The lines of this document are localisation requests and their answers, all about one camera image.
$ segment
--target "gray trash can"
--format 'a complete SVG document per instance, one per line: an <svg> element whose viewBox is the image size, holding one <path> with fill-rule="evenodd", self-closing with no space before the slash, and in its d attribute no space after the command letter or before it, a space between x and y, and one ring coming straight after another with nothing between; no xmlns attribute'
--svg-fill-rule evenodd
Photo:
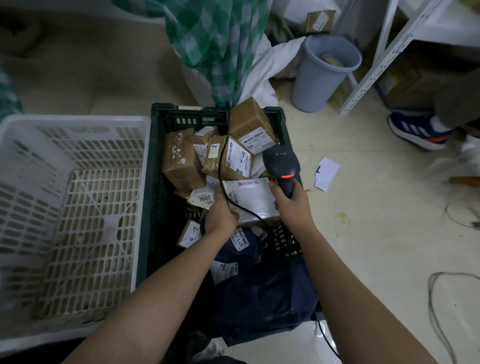
<svg viewBox="0 0 480 364"><path fill-rule="evenodd" d="M305 112L320 110L345 77L361 64L358 49L340 36L315 34L303 44L304 54L290 95L293 105ZM319 57L327 53L345 67Z"/></svg>

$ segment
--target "forearm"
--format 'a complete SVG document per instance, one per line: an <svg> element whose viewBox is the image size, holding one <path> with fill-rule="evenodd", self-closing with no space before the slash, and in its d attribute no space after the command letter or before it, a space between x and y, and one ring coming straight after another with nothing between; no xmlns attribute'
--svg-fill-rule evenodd
<svg viewBox="0 0 480 364"><path fill-rule="evenodd" d="M294 233L345 364L436 361L342 262L313 226Z"/></svg>
<svg viewBox="0 0 480 364"><path fill-rule="evenodd" d="M65 363L159 363L227 239L207 234L161 267Z"/></svg>

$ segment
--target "orange stripe on shoe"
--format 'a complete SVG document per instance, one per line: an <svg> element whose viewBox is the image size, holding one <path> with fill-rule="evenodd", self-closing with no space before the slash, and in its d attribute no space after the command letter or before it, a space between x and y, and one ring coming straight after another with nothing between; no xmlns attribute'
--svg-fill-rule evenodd
<svg viewBox="0 0 480 364"><path fill-rule="evenodd" d="M425 140L430 143L438 143L438 142L441 142L442 140L450 139L450 137L451 135L444 135L444 136L437 136L435 138L427 138Z"/></svg>

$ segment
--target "barcode scanner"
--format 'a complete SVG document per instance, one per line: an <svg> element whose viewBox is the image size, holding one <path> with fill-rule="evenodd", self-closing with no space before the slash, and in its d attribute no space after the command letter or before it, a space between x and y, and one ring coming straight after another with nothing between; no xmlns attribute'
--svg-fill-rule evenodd
<svg viewBox="0 0 480 364"><path fill-rule="evenodd" d="M263 151L265 169L276 179L285 196L292 198L295 189L294 178L300 173L300 163L288 146L273 146Z"/></svg>

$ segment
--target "white plastic basket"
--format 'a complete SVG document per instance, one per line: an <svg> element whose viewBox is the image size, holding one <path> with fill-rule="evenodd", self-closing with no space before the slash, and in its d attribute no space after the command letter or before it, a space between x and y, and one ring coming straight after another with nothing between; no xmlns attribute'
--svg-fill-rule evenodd
<svg viewBox="0 0 480 364"><path fill-rule="evenodd" d="M135 288L150 119L0 124L0 352L87 335Z"/></svg>

